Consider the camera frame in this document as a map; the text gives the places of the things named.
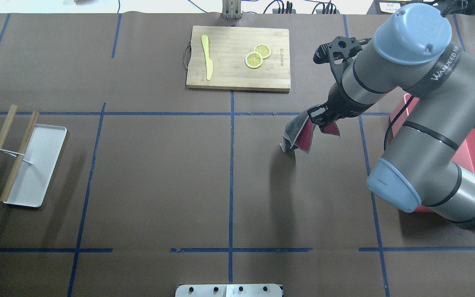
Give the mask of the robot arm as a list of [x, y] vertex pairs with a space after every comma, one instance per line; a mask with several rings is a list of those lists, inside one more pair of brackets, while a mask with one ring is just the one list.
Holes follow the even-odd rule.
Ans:
[[475, 174], [452, 158], [475, 129], [475, 57], [452, 43], [448, 19], [422, 2], [397, 10], [369, 40], [338, 36], [320, 45], [335, 83], [308, 115], [324, 133], [400, 87], [418, 98], [367, 179], [371, 192], [411, 213], [428, 207], [475, 233]]

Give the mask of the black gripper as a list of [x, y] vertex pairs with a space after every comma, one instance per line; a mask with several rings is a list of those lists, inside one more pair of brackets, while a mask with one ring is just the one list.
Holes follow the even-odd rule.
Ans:
[[313, 124], [327, 126], [342, 118], [357, 117], [372, 105], [358, 103], [348, 96], [343, 86], [334, 83], [326, 103], [311, 107], [307, 110], [307, 114]]

